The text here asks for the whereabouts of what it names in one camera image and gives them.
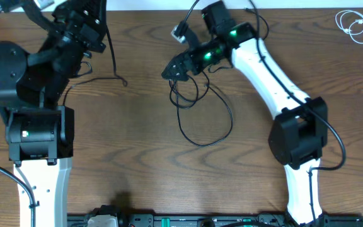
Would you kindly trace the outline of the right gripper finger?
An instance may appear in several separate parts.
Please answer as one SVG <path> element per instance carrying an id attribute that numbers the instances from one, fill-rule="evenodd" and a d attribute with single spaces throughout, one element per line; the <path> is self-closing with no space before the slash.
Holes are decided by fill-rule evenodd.
<path id="1" fill-rule="evenodd" d="M 176 71 L 189 71 L 187 62 L 189 60 L 188 52 L 182 52 L 172 58 L 165 67 L 165 71 L 176 70 Z"/>
<path id="2" fill-rule="evenodd" d="M 188 81 L 187 70 L 176 64 L 170 64 L 165 67 L 161 73 L 163 79 L 172 81 Z"/>

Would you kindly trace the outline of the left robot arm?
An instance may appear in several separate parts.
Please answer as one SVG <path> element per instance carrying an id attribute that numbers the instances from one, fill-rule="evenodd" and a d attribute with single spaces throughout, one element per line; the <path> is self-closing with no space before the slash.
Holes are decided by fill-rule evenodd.
<path id="1" fill-rule="evenodd" d="M 92 53 L 105 50 L 105 0 L 64 1 L 51 18 L 50 1 L 0 1 L 0 13 L 23 9 L 47 32 L 35 53 L 0 41 L 0 116 L 5 126 L 12 179 L 20 196 L 22 226 L 67 226 L 67 187 L 72 168 L 74 110 L 59 103 Z"/>

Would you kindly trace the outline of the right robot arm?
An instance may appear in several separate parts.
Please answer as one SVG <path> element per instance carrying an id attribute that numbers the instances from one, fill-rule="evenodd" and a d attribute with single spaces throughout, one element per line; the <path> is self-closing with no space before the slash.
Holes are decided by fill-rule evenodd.
<path id="1" fill-rule="evenodd" d="M 210 41 L 200 42 L 186 19 L 171 32 L 177 41 L 188 44 L 188 49 L 172 58 L 161 74 L 170 82 L 171 101 L 181 108 L 183 97 L 177 84 L 227 60 L 247 78 L 271 114 L 268 145 L 285 169 L 289 221 L 296 226 L 320 226 L 323 211 L 317 181 L 322 149 L 327 144 L 325 101 L 311 98 L 289 79 L 269 54 L 259 25 L 236 23 L 223 1 L 208 5 L 201 13 Z"/>

